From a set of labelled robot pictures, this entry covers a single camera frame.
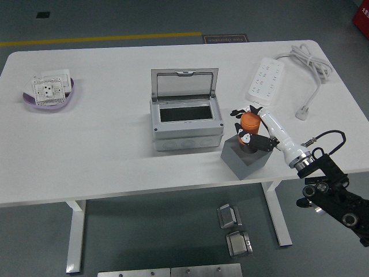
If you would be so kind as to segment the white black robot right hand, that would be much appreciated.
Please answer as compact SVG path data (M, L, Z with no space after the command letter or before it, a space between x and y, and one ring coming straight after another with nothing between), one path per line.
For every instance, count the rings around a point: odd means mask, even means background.
M241 145L267 152L278 148L286 164L298 171L313 162L310 151L295 143L268 109L250 105L244 110L233 110L230 115L240 119L235 128Z

